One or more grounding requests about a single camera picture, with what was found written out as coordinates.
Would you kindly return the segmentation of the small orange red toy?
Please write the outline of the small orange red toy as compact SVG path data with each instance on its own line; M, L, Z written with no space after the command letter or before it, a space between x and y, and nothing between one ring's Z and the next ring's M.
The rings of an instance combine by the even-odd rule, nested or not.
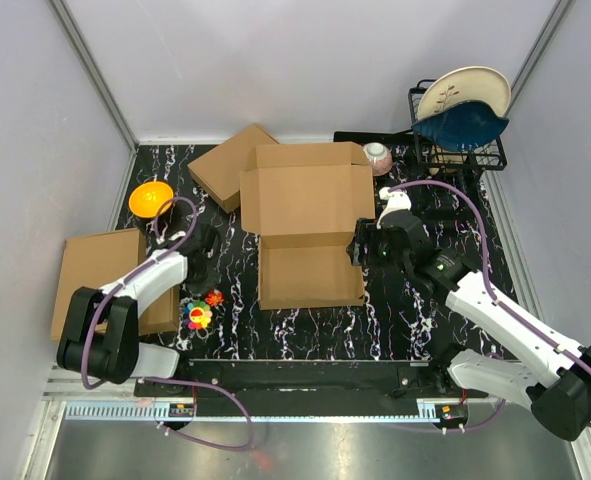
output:
M207 293L207 295L204 298L204 301L210 307L216 307L216 306L224 303L225 297L224 297L224 294L220 290L213 289Z

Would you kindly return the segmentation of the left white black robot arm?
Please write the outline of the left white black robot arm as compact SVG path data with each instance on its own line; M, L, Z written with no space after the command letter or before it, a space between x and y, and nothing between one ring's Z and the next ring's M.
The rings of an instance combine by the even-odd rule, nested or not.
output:
M51 326L57 365L80 374L87 389L156 377L168 395L183 394L191 372L178 353L142 343L139 322L175 323L180 285L213 288L221 243L204 223L150 246L136 228L68 239Z

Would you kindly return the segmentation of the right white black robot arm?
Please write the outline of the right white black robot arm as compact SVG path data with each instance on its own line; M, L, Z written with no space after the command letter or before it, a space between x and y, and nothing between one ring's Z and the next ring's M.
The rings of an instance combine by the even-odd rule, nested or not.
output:
M477 390L529 410L556 437L574 441L591 427L591 345L560 334L499 291L477 261L435 246L408 210L360 218L347 253L355 265L394 267L424 296L490 334L516 362L471 350L447 354L429 371L441 396Z

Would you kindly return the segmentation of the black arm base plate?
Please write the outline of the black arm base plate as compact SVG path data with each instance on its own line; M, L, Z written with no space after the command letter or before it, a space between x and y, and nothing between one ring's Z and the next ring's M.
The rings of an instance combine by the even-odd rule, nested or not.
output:
M372 391L397 398L483 398L464 392L446 372L427 362L372 360L189 360L175 374L219 386L231 393L246 391Z

